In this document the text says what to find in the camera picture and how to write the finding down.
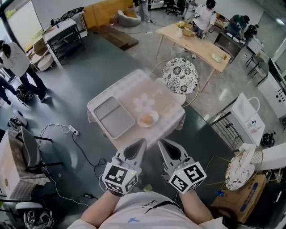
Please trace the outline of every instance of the person sitting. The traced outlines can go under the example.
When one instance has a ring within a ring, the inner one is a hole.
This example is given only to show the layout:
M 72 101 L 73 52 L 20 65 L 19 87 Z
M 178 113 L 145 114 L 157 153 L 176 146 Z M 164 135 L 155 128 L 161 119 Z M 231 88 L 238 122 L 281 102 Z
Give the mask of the person sitting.
M 206 5 L 199 5 L 195 10 L 195 19 L 193 20 L 193 32 L 198 35 L 204 35 L 215 24 L 215 0 L 207 0 Z
M 229 25 L 227 26 L 227 32 L 234 35 L 235 37 L 239 37 L 241 31 L 241 37 L 243 38 L 244 30 L 249 21 L 250 21 L 249 16 L 247 15 L 242 16 L 236 14 L 229 20 Z
M 257 29 L 259 28 L 259 25 L 250 25 L 247 30 L 244 33 L 244 39 L 245 39 L 245 46 L 249 44 L 251 39 L 254 35 L 257 35 Z

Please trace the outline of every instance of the black pants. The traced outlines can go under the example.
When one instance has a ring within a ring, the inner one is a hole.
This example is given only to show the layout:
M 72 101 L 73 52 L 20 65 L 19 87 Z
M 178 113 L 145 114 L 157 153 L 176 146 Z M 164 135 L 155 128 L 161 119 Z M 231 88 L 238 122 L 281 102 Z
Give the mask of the black pants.
M 32 84 L 30 84 L 28 78 L 27 78 L 27 73 L 32 77 L 34 80 L 36 87 Z M 20 77 L 20 80 L 22 84 L 31 92 L 34 94 L 38 95 L 40 99 L 42 99 L 46 92 L 46 86 L 44 85 L 43 81 L 38 77 L 38 75 L 30 68 L 27 69 L 24 75 Z
M 2 77 L 0 77 L 0 97 L 6 102 L 10 103 L 10 100 L 8 99 L 5 89 L 8 89 L 11 91 L 14 95 L 16 95 L 15 89 Z

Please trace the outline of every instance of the cardboard box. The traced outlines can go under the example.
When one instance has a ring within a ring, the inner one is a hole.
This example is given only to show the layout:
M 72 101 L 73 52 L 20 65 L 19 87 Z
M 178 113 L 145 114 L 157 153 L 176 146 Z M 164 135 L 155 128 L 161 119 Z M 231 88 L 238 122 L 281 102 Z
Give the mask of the cardboard box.
M 222 191 L 225 196 L 217 196 L 211 206 L 230 208 L 237 215 L 238 221 L 244 223 L 257 204 L 265 184 L 265 175 L 258 174 L 239 190 L 230 191 L 224 187 Z

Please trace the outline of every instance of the power strip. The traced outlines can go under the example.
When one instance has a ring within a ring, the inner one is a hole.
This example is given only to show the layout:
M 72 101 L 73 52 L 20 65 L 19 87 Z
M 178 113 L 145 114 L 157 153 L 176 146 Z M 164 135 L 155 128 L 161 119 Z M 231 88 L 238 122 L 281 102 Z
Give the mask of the power strip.
M 75 133 L 75 135 L 79 135 L 79 134 L 80 134 L 72 125 L 69 125 L 69 126 L 68 126 L 68 129 L 69 129 L 72 133 Z

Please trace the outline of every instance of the white tablecloth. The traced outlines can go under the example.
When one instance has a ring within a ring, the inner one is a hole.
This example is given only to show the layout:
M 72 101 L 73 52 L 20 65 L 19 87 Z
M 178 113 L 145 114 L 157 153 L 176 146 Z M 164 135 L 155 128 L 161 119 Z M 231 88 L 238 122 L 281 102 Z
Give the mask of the white tablecloth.
M 147 147 L 149 148 L 159 139 L 166 137 L 175 129 L 180 130 L 183 126 L 185 110 L 175 102 L 166 87 L 154 82 L 140 69 L 117 81 L 88 103 L 87 113 L 90 123 L 99 122 L 93 111 L 110 97 L 115 97 L 119 100 L 136 120 L 132 128 L 115 140 L 110 138 L 106 133 L 117 149 L 138 138 L 145 138 Z M 143 128 L 137 124 L 139 113 L 136 112 L 136 105 L 134 103 L 136 98 L 141 99 L 146 97 L 150 100 L 155 100 L 152 108 L 159 113 L 159 121 L 149 128 Z

